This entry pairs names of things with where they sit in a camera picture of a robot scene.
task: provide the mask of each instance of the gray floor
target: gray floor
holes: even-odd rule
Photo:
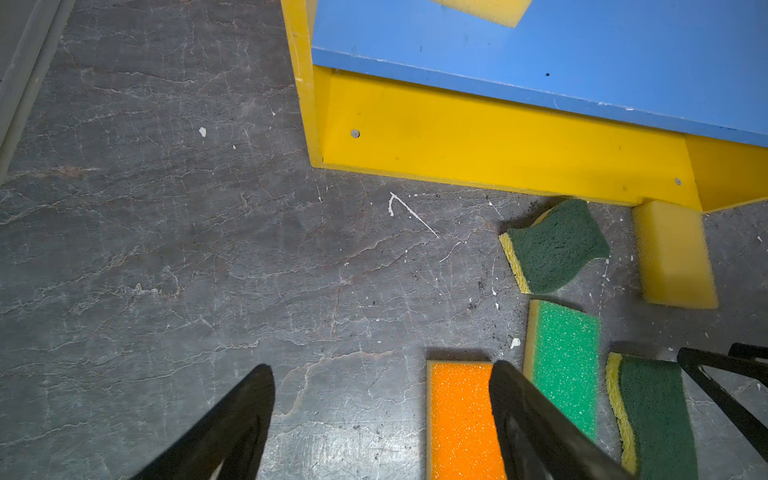
[[[260,478],[422,478],[425,356],[520,366],[496,234],[547,202],[312,169],[277,0],[80,1],[0,190],[0,477],[126,478],[265,362]],[[630,211],[591,210],[611,261],[552,297],[602,318],[601,361],[768,345],[765,204],[706,219],[704,312],[645,304]],[[768,420],[765,389],[724,381]],[[687,387],[700,477],[768,477]]]

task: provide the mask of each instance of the blue shelf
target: blue shelf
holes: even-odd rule
[[[319,0],[313,62],[768,147],[765,0],[533,0],[506,28],[429,0]]]

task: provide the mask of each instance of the green sponge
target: green sponge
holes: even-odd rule
[[[590,260],[611,254],[587,203],[576,198],[547,210],[528,228],[509,229],[499,240],[523,293],[553,292]]]
[[[531,301],[523,375],[593,441],[599,342],[599,319],[556,303]]]
[[[680,367],[608,354],[605,380],[621,435],[621,464],[639,480],[696,480],[696,446]]]

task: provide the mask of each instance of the white scratch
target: white scratch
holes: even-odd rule
[[[438,237],[438,238],[440,238],[440,236],[437,234],[437,232],[435,232],[435,231],[432,229],[432,227],[430,227],[429,225],[427,225],[427,223],[426,223],[424,220],[422,220],[422,218],[421,218],[419,215],[417,215],[415,211],[411,210],[411,207],[409,207],[408,205],[406,205],[406,202],[404,202],[404,201],[400,200],[400,197],[398,197],[397,195],[395,195],[395,194],[394,194],[394,193],[392,193],[392,192],[389,192],[389,194],[390,194],[390,195],[392,195],[392,196],[389,198],[389,216],[390,216],[390,217],[394,217],[394,216],[395,216],[395,212],[393,212],[393,211],[392,211],[392,200],[397,200],[397,201],[398,201],[398,202],[400,202],[400,203],[401,203],[401,204],[402,204],[402,205],[403,205],[403,206],[404,206],[406,209],[408,209],[408,212],[410,212],[410,213],[411,213],[411,215],[413,215],[414,217],[416,217],[417,219],[419,219],[419,221],[420,221],[421,223],[423,223],[425,227],[429,228],[429,231],[430,231],[430,232],[432,232],[432,233],[434,233],[434,234],[435,234],[435,237]]]
[[[446,260],[448,257],[450,257],[450,256],[451,256],[451,253],[453,253],[453,249],[454,249],[454,248],[456,248],[456,247],[458,247],[458,246],[459,246],[459,245],[461,245],[462,243],[464,243],[464,242],[456,242],[456,245],[454,245],[454,246],[453,246],[453,248],[451,249],[451,251],[450,251],[450,252],[448,252],[448,255],[446,255],[446,256],[445,256],[445,258],[444,258],[444,259],[442,259],[442,260],[440,260],[438,263],[442,263],[442,262],[443,262],[443,261],[445,261],[445,260]]]

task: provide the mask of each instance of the dark green scouring sponge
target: dark green scouring sponge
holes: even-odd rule
[[[621,464],[638,480],[697,480],[694,434],[675,362],[608,354],[608,398],[621,435]]]
[[[523,293],[553,292],[590,260],[611,254],[587,203],[576,198],[547,210],[528,228],[510,228],[499,240]]]

